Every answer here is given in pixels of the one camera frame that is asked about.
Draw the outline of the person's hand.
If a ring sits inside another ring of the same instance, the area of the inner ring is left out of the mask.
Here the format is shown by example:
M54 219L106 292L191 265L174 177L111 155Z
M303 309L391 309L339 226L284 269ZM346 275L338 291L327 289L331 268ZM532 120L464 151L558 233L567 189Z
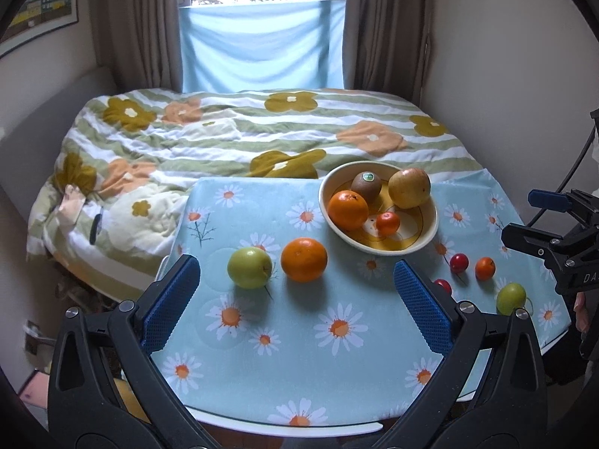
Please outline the person's hand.
M584 292L578 292L576 294L574 312L576 317L577 330L580 333L586 333L589 330L590 320L589 312L586 307L586 296Z

